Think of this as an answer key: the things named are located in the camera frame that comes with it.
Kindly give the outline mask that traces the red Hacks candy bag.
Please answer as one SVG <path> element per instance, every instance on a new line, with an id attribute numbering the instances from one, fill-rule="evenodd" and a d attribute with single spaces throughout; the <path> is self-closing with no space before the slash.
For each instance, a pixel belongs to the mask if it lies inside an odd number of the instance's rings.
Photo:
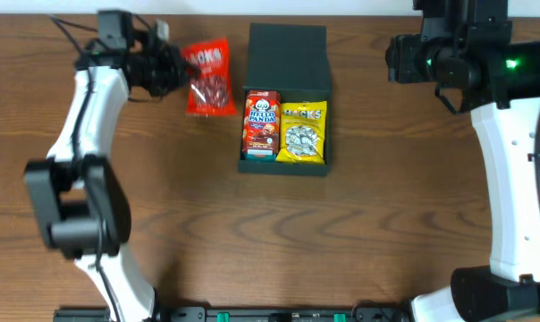
<path id="1" fill-rule="evenodd" d="M 199 69 L 190 77 L 187 113 L 198 116 L 237 114 L 230 77 L 230 51 L 226 38 L 188 45 L 183 57 Z"/>

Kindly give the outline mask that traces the red Hello Panda box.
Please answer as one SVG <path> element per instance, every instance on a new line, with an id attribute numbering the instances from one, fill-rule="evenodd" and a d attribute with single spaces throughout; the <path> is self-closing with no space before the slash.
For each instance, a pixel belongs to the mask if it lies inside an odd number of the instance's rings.
<path id="1" fill-rule="evenodd" d="M 278 154 L 280 147 L 281 96 L 276 91 L 251 90 L 246 96 L 241 152 Z"/>

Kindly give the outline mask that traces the yellow Hacks candy bag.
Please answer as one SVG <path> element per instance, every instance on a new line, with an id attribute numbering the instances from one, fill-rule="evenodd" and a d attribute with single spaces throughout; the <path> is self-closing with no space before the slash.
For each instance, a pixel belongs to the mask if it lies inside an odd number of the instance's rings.
<path id="1" fill-rule="evenodd" d="M 324 165 L 327 102 L 284 103 L 276 161 Z"/>

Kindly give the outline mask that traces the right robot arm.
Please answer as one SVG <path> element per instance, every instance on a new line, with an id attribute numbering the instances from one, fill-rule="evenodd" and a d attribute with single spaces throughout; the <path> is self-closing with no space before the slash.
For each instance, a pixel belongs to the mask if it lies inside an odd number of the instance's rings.
<path id="1" fill-rule="evenodd" d="M 392 38 L 388 78 L 433 83 L 453 114 L 469 114 L 485 161 L 492 214 L 490 262 L 454 270 L 419 295 L 400 321 L 508 321 L 540 317 L 540 42 L 512 41 L 504 1 L 415 0 L 417 34 Z"/>

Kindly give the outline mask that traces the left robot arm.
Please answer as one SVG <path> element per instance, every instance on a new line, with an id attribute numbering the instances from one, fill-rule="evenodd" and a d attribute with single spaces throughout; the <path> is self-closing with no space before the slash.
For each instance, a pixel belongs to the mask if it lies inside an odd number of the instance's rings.
<path id="1" fill-rule="evenodd" d="M 24 181 L 44 244 L 85 273 L 107 303 L 104 321 L 168 321 L 128 241 L 131 209 L 110 163 L 131 89 L 164 97 L 193 71 L 168 29 L 106 31 L 80 51 L 69 113 L 46 158 Z"/>

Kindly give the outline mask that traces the dark green open box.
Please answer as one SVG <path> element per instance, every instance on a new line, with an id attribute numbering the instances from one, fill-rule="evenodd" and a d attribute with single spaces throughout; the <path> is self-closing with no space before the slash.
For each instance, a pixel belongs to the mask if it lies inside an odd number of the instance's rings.
<path id="1" fill-rule="evenodd" d="M 245 174 L 326 176 L 332 163 L 331 114 L 333 84 L 327 56 L 325 26 L 251 23 L 244 93 L 276 91 L 283 103 L 327 103 L 325 162 L 322 165 L 248 160 L 240 155 L 238 171 Z"/>

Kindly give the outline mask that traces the teal Chunkies box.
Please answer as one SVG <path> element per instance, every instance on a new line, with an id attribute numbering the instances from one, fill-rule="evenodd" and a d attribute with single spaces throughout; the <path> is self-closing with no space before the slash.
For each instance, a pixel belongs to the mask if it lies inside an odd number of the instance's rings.
<path id="1" fill-rule="evenodd" d="M 244 154 L 243 159 L 248 160 L 248 161 L 252 161 L 252 162 L 274 163 L 275 159 L 276 159 L 276 154 L 270 154 L 270 155 Z"/>

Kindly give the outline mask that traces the black mounting rail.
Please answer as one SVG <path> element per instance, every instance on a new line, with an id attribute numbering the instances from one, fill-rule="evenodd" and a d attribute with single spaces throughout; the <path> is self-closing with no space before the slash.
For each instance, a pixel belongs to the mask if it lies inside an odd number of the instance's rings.
<path id="1" fill-rule="evenodd" d="M 355 309 L 160 309 L 146 321 L 156 322 L 401 322 L 412 321 L 403 309 L 366 306 Z"/>

